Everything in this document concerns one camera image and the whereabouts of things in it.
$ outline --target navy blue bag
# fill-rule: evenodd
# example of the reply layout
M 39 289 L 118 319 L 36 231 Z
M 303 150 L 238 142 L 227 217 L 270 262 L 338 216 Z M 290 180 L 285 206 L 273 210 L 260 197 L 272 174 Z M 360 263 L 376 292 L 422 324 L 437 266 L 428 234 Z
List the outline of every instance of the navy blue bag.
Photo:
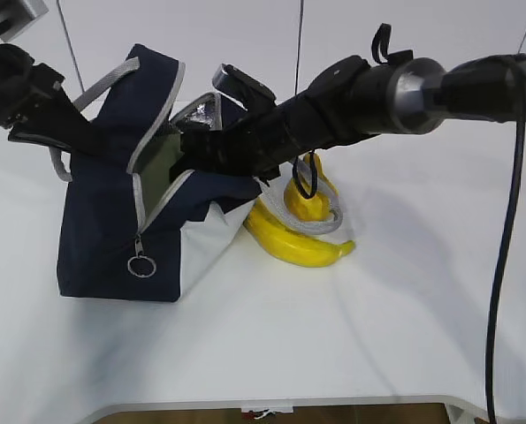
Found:
M 184 64 L 141 45 L 128 59 L 137 65 L 117 75 L 93 121 L 107 140 L 105 156 L 71 156 L 58 285 L 63 296 L 173 302 L 233 240 L 260 187 L 198 170 L 169 182 L 171 163 L 158 152 L 178 137 L 166 129 Z M 244 113 L 218 93 L 186 109 L 178 119 L 212 109 L 212 129 Z

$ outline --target gray strap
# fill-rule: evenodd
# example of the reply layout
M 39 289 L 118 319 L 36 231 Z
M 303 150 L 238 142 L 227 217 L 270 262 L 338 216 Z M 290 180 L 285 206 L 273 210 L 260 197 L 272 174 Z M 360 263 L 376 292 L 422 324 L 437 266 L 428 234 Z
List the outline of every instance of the gray strap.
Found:
M 132 57 L 126 60 L 123 64 L 97 81 L 87 91 L 82 93 L 82 95 L 73 102 L 74 107 L 82 112 L 91 102 L 105 93 L 109 88 L 113 87 L 128 73 L 137 71 L 139 66 L 140 63 L 138 57 Z M 49 151 L 52 166 L 58 177 L 67 183 L 71 182 L 72 174 L 66 170 L 66 167 L 62 162 L 62 151 L 58 148 L 49 148 Z

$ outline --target banana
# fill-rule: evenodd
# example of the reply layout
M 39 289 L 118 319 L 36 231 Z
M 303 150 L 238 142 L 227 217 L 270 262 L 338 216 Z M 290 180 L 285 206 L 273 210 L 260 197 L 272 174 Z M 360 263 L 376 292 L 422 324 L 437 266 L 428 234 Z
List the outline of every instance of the banana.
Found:
M 244 225 L 268 254 L 302 267 L 327 267 L 355 248 L 352 240 L 334 245 L 290 230 L 258 199 Z
M 335 185 L 325 176 L 322 161 L 317 154 L 314 154 L 314 160 L 317 175 L 336 194 L 339 194 Z M 304 156 L 304 162 L 309 164 L 309 155 Z M 301 178 L 301 184 L 306 189 L 306 192 L 309 192 L 309 185 L 304 178 Z M 284 191 L 284 203 L 290 213 L 301 221 L 324 221 L 330 214 L 330 201 L 325 194 L 318 191 L 311 199 L 304 199 L 292 178 Z

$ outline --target black cable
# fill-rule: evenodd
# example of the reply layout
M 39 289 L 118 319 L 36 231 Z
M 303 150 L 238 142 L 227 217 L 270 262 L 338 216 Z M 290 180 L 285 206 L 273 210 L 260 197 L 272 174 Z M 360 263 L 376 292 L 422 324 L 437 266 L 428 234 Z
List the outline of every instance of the black cable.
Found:
M 512 167 L 512 178 L 510 182 L 510 194 L 508 195 L 507 213 L 504 220 L 502 237 L 500 240 L 499 258 L 492 279 L 491 302 L 489 306 L 489 320 L 486 330 L 486 347 L 484 351 L 484 392 L 486 396 L 486 409 L 490 424 L 497 424 L 494 410 L 494 346 L 496 341 L 496 325 L 499 311 L 500 288 L 504 277 L 504 269 L 507 264 L 508 248 L 512 238 L 512 229 L 520 195 L 520 184 L 522 179 L 522 163 L 524 153 L 524 138 L 526 132 L 526 88 L 525 76 L 518 64 L 511 57 L 490 57 L 492 61 L 500 61 L 508 67 L 515 81 L 516 95 L 516 141 L 514 152 L 514 164 Z
M 301 30 L 304 23 L 304 2 L 300 0 L 300 17 L 298 18 L 298 46 L 296 49 L 296 78 L 294 82 L 294 95 L 298 94 L 298 76 L 300 74 L 300 54 L 301 54 Z

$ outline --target silver zipper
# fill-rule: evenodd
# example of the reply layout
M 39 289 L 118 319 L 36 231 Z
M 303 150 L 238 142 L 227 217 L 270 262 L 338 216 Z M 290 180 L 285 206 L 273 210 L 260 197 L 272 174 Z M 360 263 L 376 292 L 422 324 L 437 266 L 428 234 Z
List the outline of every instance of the silver zipper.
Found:
M 150 271 L 139 272 L 138 270 L 135 270 L 134 267 L 137 265 L 138 261 L 147 262 Z M 145 255 L 145 249 L 142 246 L 142 239 L 140 233 L 137 233 L 137 235 L 135 236 L 135 256 L 129 258 L 129 260 L 127 261 L 127 269 L 132 275 L 138 278 L 149 278 L 150 276 L 153 276 L 156 273 L 156 262 L 152 258 L 149 258 L 147 255 Z

